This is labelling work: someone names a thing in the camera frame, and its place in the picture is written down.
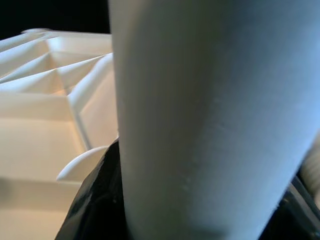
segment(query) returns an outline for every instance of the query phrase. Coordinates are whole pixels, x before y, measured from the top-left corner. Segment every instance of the dark background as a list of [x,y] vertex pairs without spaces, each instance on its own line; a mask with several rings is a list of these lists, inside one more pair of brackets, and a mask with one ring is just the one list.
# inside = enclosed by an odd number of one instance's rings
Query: dark background
[[107,0],[5,0],[0,7],[0,39],[33,28],[110,33]]

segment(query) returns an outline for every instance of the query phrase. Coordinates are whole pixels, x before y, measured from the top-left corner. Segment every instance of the white cylindrical tube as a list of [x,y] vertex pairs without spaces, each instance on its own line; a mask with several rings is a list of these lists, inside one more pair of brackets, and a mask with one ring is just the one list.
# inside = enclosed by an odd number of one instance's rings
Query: white cylindrical tube
[[320,125],[320,2],[111,0],[134,240],[256,240]]

